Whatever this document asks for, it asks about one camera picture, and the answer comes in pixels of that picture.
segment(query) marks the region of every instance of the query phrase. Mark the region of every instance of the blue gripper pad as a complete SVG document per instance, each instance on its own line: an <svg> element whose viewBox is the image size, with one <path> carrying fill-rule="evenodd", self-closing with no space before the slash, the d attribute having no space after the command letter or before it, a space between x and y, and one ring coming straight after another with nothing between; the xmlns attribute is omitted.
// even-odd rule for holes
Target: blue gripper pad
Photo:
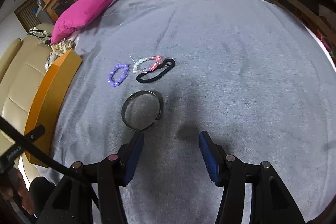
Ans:
<svg viewBox="0 0 336 224"><path fill-rule="evenodd" d="M144 144L144 134L142 131L136 131L133 138L127 145L126 151L122 156L121 162L125 165L124 182L127 185L134 176L139 158Z"/></svg>
<svg viewBox="0 0 336 224"><path fill-rule="evenodd" d="M199 134L198 143L210 179L218 186L221 182L219 165L223 164L223 159L221 158L215 144L212 142L208 132L202 131Z"/></svg>

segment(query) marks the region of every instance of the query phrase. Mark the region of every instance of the bracelet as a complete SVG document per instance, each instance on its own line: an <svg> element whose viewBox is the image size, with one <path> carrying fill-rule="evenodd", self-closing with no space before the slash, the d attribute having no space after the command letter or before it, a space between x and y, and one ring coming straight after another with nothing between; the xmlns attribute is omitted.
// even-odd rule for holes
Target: bracelet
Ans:
<svg viewBox="0 0 336 224"><path fill-rule="evenodd" d="M149 68L142 69L142 70L137 69L138 66L141 63L146 62L148 60L155 60L155 63L152 66L150 66ZM160 61L161 61L161 56L160 55L141 58L141 59L139 59L139 61L135 62L134 66L133 66L133 73L134 74L139 74L139 73L147 73L149 71L153 71L160 64Z"/></svg>
<svg viewBox="0 0 336 224"><path fill-rule="evenodd" d="M145 73L141 73L136 77L136 80L139 83L152 83L156 80L159 80L163 75L165 75L167 72L169 72L173 67L175 66L175 60L172 58L166 58L160 65L158 65L155 70L149 71L148 73L152 73L158 69L162 69L163 67L166 67L165 70L163 70L160 74L156 75L153 78L150 79L141 79L141 77L145 76Z"/></svg>
<svg viewBox="0 0 336 224"><path fill-rule="evenodd" d="M124 102L124 104L123 104L123 106L122 106L122 108L121 108L121 118L122 118L124 124L125 124L128 128L130 128L130 129L132 129L132 130L138 130L139 128L134 128L134 127L132 127L132 126L127 122L127 120L126 120L126 118L125 118L126 109L127 109L129 103L130 103L132 100L134 100L136 97L139 97L139 96L141 96L141 95L145 95L145 94L153 95L154 97L157 98L157 100L158 100L158 102L159 102L159 112L158 112L158 114L156 115L156 117L155 117L155 119L154 119L153 122L151 122L146 128L143 128L143 129L140 129L140 130L145 130L145 129L149 128L150 126L152 126L152 125L154 124L155 121L158 121L158 120L161 118L161 113L162 113L162 109L163 109L163 98L162 98L161 93L159 93L159 92L157 92L157 91L152 92L152 91L148 91L148 90L140 90L140 91L137 91L137 92L133 93L130 97L128 97L128 98L126 99L126 101Z"/></svg>
<svg viewBox="0 0 336 224"><path fill-rule="evenodd" d="M113 75L117 72L118 69L124 69L124 70L122 71L121 77L117 81L114 81ZM120 85L120 83L126 79L128 75L128 70L129 70L128 64L123 63L118 64L110 72L109 76L107 77L107 82L113 87Z"/></svg>

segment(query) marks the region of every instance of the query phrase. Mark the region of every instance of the black hair tie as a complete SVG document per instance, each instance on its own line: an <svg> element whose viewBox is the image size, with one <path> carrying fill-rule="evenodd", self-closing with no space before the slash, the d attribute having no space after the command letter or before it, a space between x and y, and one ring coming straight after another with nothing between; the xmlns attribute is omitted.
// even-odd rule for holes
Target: black hair tie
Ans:
<svg viewBox="0 0 336 224"><path fill-rule="evenodd" d="M156 75L155 77L153 78L150 78L150 79L141 79L141 77L149 74L149 73L152 73L158 69L162 69L164 66L166 66L167 68L162 71L160 74ZM155 70L152 70L152 71L149 71L147 73L140 73L137 77L136 77L136 80L139 82L139 83L152 83L156 80L159 80L163 75L165 75L167 72L169 72L173 67L175 66L175 61L174 59L172 58L166 58L165 60L163 60L163 62L158 65Z"/></svg>

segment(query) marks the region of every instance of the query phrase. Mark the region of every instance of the bead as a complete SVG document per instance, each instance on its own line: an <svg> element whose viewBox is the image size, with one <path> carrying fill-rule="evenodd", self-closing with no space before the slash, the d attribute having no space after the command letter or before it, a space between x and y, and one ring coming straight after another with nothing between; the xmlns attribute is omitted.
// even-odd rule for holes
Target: bead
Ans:
<svg viewBox="0 0 336 224"><path fill-rule="evenodd" d="M147 73L149 71L155 70L156 67L160 64L161 59L162 57L160 55L140 58L139 61L137 61L133 65L133 73L134 74ZM148 60L154 60L155 62L149 68L138 70L138 66Z"/></svg>
<svg viewBox="0 0 336 224"><path fill-rule="evenodd" d="M117 80L114 81L113 80L113 76L115 75L116 71L118 69L122 69L122 73L121 73L121 77ZM111 85L111 86L119 86L121 82L124 81L124 79L127 78L128 75L128 70L129 70L129 66L128 64L124 64L124 63L120 63L117 66L115 66L112 71L110 72L110 74L108 75L107 78L107 82Z"/></svg>

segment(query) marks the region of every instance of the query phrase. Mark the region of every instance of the orange wooden board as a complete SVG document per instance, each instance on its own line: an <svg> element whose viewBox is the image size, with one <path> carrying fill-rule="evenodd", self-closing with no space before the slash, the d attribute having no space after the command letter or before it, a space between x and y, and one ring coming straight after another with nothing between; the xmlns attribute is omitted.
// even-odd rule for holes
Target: orange wooden board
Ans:
<svg viewBox="0 0 336 224"><path fill-rule="evenodd" d="M81 63L82 59L74 50L56 59L45 74L31 105L24 135L42 124L45 134L36 140L34 145L46 154L49 154L63 99ZM27 151L25 153L30 163L47 167Z"/></svg>

